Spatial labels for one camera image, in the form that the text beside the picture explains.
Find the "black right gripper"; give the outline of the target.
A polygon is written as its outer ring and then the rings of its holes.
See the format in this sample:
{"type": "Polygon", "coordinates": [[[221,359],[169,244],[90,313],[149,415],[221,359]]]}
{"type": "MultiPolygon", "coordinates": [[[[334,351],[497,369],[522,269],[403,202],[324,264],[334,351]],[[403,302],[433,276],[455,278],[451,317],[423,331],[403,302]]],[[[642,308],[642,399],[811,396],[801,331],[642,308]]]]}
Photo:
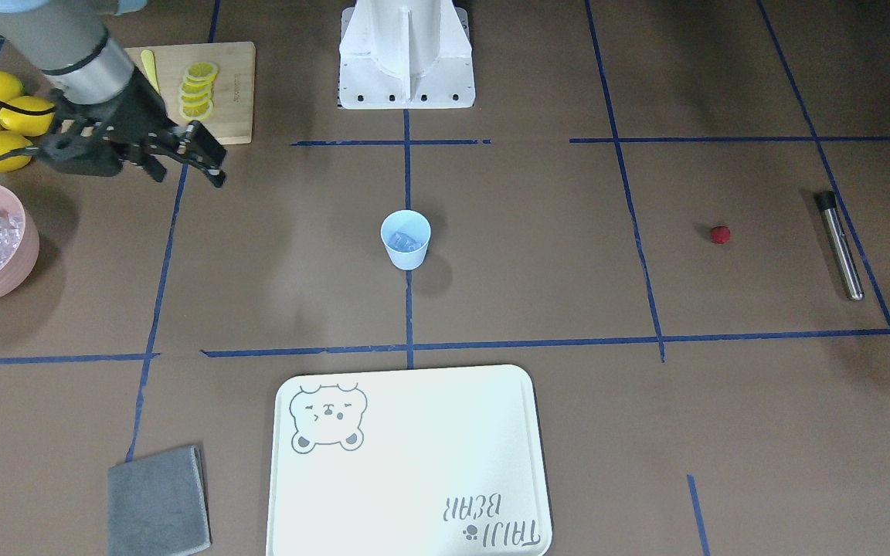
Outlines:
{"type": "Polygon", "coordinates": [[[124,163],[144,169],[162,181],[166,169],[158,156],[199,169],[215,188],[222,188],[227,150],[202,122],[176,126],[162,98],[142,73],[100,104],[76,104],[54,87],[52,123],[38,144],[36,160],[63,174],[113,177],[124,163]]]}

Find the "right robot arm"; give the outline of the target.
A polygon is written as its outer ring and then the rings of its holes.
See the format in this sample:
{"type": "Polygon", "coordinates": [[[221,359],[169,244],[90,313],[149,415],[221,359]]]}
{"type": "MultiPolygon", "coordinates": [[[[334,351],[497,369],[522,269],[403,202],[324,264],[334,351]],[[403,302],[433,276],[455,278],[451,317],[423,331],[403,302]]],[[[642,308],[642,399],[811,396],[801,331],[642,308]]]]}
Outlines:
{"type": "Polygon", "coordinates": [[[0,39],[52,84],[52,122],[24,152],[64,174],[110,177],[130,163],[158,182],[167,173],[161,158],[170,158],[219,188],[226,149],[201,122],[170,119],[101,18],[138,9],[130,1],[0,1],[0,39]]]}

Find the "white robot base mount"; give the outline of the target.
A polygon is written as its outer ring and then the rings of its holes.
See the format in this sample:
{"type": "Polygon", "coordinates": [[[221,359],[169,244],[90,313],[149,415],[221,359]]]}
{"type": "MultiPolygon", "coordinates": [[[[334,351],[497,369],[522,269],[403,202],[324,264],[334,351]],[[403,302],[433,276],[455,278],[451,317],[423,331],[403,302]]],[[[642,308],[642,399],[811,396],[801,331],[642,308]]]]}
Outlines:
{"type": "Polygon", "coordinates": [[[476,100],[467,10],[452,1],[357,1],[341,14],[337,104],[466,109],[476,100]]]}

